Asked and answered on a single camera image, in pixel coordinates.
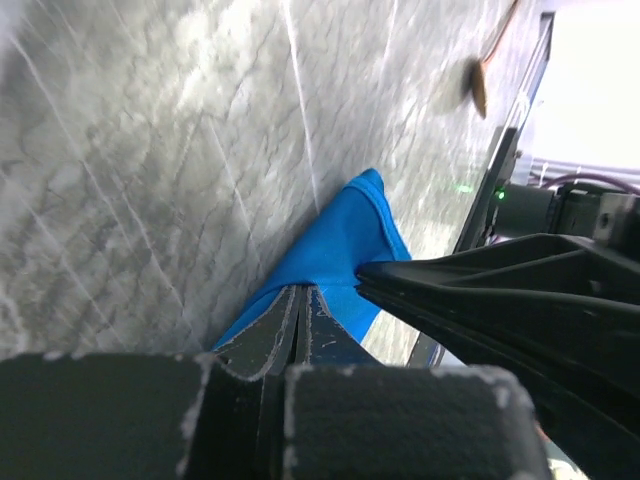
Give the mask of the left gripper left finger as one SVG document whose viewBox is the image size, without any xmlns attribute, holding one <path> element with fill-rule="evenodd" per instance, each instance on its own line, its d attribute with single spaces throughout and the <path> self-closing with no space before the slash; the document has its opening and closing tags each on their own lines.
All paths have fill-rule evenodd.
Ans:
<svg viewBox="0 0 640 480">
<path fill-rule="evenodd" d="M 5 479 L 277 479 L 300 291 L 215 353 L 22 354 L 1 364 Z"/>
</svg>

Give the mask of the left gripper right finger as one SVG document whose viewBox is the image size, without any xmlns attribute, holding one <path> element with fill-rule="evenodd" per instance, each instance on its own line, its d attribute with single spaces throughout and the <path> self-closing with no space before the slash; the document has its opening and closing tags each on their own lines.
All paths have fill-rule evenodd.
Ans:
<svg viewBox="0 0 640 480">
<path fill-rule="evenodd" d="M 283 401 L 285 479 L 546 479 L 532 401 L 493 366 L 379 364 L 304 287 Z"/>
</svg>

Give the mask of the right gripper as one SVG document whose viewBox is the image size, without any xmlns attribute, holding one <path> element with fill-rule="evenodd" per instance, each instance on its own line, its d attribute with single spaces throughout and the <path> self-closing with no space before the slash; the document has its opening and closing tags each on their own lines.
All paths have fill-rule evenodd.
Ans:
<svg viewBox="0 0 640 480">
<path fill-rule="evenodd" d="M 463 362 L 517 376 L 544 432 L 589 478 L 638 478 L 639 308 L 611 300 L 639 298 L 639 263 L 604 247 L 639 246 L 639 189 L 507 184 L 492 234 L 522 238 L 369 263 L 357 291 Z"/>
</svg>

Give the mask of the blue cloth napkin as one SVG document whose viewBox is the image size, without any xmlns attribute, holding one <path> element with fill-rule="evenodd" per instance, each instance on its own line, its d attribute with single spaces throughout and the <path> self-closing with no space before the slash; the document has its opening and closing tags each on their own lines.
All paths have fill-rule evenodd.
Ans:
<svg viewBox="0 0 640 480">
<path fill-rule="evenodd" d="M 377 170 L 367 169 L 350 180 L 294 242 L 215 346 L 252 324 L 289 285 L 317 286 L 331 315 L 361 342 L 380 308 L 356 292 L 357 269 L 369 262 L 410 259 L 383 179 Z"/>
</svg>

